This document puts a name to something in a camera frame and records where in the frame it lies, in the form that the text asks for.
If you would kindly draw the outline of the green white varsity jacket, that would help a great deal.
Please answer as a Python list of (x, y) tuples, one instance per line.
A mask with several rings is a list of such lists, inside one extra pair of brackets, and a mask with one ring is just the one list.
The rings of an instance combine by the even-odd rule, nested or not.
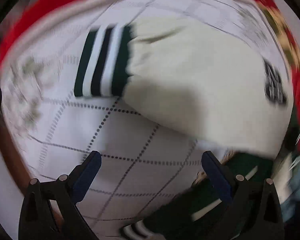
[(99, 239), (209, 235), (226, 201), (209, 151), (263, 181), (292, 117), (279, 61), (197, 20), (81, 23), (71, 143), (101, 168), (81, 204)]

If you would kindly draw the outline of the light blue quilted duvet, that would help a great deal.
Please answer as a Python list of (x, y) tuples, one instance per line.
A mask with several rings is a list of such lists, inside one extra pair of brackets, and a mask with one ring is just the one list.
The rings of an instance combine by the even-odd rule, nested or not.
[(288, 167), (288, 181), (283, 188), (283, 200), (280, 204), (284, 222), (300, 211), (300, 156)]

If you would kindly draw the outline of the white diamond pattern cloth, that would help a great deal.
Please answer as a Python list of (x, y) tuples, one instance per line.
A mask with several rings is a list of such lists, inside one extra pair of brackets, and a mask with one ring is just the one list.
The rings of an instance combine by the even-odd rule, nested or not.
[[(4, 121), (32, 174), (55, 181), (92, 152), (71, 143), (71, 119), (80, 105), (74, 84), (80, 60), (75, 42), (81, 23), (151, 17), (190, 18), (242, 39), (271, 61), (284, 64), (281, 71), (292, 85), (279, 39), (254, 0), (83, 0), (67, 4), (37, 21), (12, 46), (0, 69)], [(226, 158), (219, 160), (229, 168)], [(271, 175), (273, 161), (264, 180)]]

